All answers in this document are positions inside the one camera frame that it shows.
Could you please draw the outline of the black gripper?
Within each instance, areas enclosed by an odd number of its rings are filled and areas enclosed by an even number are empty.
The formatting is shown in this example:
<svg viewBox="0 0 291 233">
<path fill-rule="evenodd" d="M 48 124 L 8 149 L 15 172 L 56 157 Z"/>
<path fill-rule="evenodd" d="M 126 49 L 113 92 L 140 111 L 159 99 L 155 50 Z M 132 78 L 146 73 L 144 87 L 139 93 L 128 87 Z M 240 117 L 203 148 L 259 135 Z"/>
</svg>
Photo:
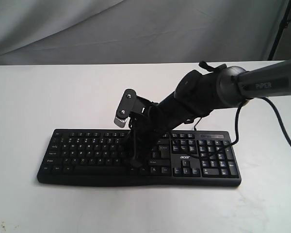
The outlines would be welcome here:
<svg viewBox="0 0 291 233">
<path fill-rule="evenodd" d="M 163 134 L 192 118 L 192 111 L 174 97 L 159 103 L 137 97 L 129 114 L 129 131 L 122 140 L 123 152 L 133 167 L 140 167 L 138 158 L 145 158 Z"/>
</svg>

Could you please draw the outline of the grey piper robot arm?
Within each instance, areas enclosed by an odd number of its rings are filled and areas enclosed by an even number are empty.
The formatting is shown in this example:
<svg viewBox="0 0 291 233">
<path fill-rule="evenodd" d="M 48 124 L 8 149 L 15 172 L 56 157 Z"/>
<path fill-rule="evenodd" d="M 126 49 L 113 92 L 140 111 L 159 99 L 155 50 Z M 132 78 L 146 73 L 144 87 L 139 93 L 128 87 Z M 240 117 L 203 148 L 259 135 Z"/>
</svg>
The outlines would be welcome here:
<svg viewBox="0 0 291 233">
<path fill-rule="evenodd" d="M 291 96 L 291 60 L 252 71 L 226 64 L 211 67 L 205 62 L 199 66 L 207 73 L 190 71 L 159 103 L 138 96 L 133 89 L 125 90 L 114 122 L 129 126 L 124 145 L 133 167 L 141 167 L 157 141 L 181 124 L 217 109 L 241 108 L 251 99 Z"/>
</svg>

